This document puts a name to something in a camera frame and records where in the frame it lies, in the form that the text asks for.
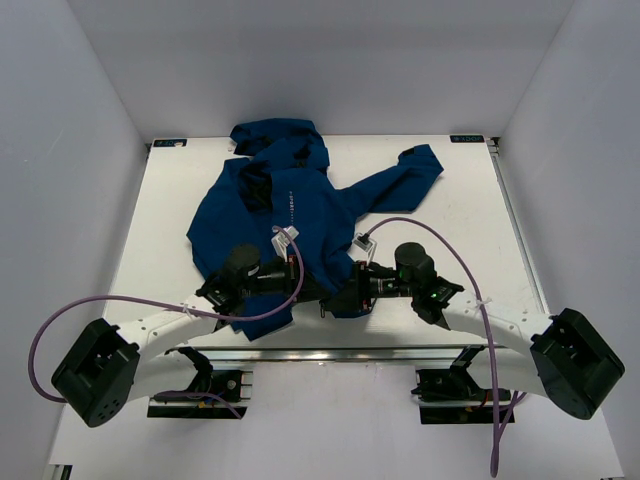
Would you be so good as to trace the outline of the blue zip-up jacket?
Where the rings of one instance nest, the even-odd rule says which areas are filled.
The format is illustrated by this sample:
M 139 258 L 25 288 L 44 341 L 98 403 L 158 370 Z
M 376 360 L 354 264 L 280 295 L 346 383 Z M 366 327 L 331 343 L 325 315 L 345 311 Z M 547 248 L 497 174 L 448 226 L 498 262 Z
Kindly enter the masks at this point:
M 309 120 L 241 123 L 230 137 L 235 156 L 225 161 L 187 231 L 203 277 L 242 243 L 258 247 L 263 262 L 272 260 L 273 226 L 293 226 L 306 273 L 335 293 L 351 273 L 357 220 L 414 211 L 444 170 L 423 144 L 402 152 L 396 165 L 338 189 L 328 178 L 328 149 Z

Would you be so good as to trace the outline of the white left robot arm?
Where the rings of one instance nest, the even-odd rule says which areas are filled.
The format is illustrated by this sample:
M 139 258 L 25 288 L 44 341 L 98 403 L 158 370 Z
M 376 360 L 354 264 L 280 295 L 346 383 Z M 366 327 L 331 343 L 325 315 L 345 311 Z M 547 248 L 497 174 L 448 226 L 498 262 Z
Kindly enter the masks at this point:
M 321 300 L 327 291 L 308 273 L 298 252 L 262 263 L 251 244 L 234 247 L 223 266 L 181 305 L 130 322 L 90 322 L 52 376 L 61 397 L 90 428 L 111 420 L 126 403 L 142 397 L 166 402 L 202 401 L 232 409 L 228 381 L 189 341 L 211 334 L 223 322 L 249 321 L 249 299 L 284 300 L 257 319 L 295 302 Z

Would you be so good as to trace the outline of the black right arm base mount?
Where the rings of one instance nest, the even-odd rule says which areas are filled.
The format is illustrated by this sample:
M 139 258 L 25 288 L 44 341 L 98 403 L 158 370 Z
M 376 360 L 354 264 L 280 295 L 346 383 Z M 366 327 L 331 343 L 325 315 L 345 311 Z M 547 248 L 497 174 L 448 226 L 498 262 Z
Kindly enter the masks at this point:
M 493 423 L 493 393 L 472 379 L 471 361 L 484 346 L 465 347 L 446 368 L 416 370 L 417 400 L 422 425 L 481 425 Z

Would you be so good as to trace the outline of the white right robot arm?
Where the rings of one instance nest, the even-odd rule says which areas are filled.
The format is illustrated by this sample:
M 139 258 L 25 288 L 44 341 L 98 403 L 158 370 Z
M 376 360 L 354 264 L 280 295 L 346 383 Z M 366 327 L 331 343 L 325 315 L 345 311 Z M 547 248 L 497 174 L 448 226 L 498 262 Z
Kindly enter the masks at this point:
M 472 348 L 453 364 L 452 388 L 463 398 L 477 397 L 488 385 L 487 375 L 496 373 L 500 387 L 546 397 L 570 416 L 588 420 L 625 373 L 620 358 L 577 310 L 549 315 L 481 302 L 439 276 L 415 242 L 398 246 L 394 260 L 393 268 L 354 263 L 345 286 L 321 308 L 336 317 L 359 316 L 376 299 L 407 297 L 427 324 L 498 345 L 494 353 Z

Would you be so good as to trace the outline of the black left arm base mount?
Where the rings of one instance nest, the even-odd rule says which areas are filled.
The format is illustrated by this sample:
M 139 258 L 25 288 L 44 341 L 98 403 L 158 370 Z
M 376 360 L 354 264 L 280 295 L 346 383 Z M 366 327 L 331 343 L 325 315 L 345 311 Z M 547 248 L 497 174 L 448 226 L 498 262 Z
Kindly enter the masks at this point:
M 191 347 L 167 352 L 173 371 L 189 383 L 184 387 L 160 387 L 149 400 L 147 417 L 153 419 L 241 420 L 252 396 L 253 372 L 214 366 Z

